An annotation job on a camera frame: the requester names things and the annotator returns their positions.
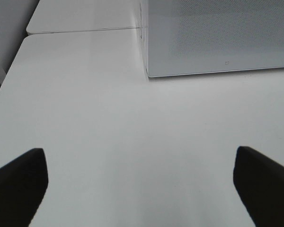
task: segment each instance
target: white table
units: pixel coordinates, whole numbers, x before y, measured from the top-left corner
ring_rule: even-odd
[[[58,33],[137,27],[137,0],[40,0],[27,33]]]
[[[0,167],[46,154],[32,227],[253,227],[239,145],[284,165],[284,70],[148,79],[136,29],[29,36],[0,90]]]

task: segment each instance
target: white box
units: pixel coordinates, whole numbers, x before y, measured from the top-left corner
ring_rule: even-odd
[[[284,0],[141,0],[149,77],[284,67]]]

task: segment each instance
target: table surface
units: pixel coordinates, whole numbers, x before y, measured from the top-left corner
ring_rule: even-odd
[[[40,0],[27,33],[135,28],[138,10],[137,0]]]
[[[32,227],[252,227],[239,145],[284,165],[284,69],[148,79],[136,29],[29,36],[0,89],[0,167],[45,150]]]

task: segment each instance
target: white tabletop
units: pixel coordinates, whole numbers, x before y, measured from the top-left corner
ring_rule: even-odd
[[[284,165],[284,69],[148,79],[136,29],[29,36],[0,90],[0,167],[46,154],[32,227],[252,227],[239,145]]]
[[[27,33],[135,28],[137,0],[40,0]]]

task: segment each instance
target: white desk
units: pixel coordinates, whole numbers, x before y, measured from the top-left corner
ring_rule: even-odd
[[[253,227],[239,145],[284,165],[284,70],[149,80],[135,29],[29,36],[0,90],[0,167],[46,153],[31,227]]]
[[[27,33],[135,28],[137,0],[40,0]]]

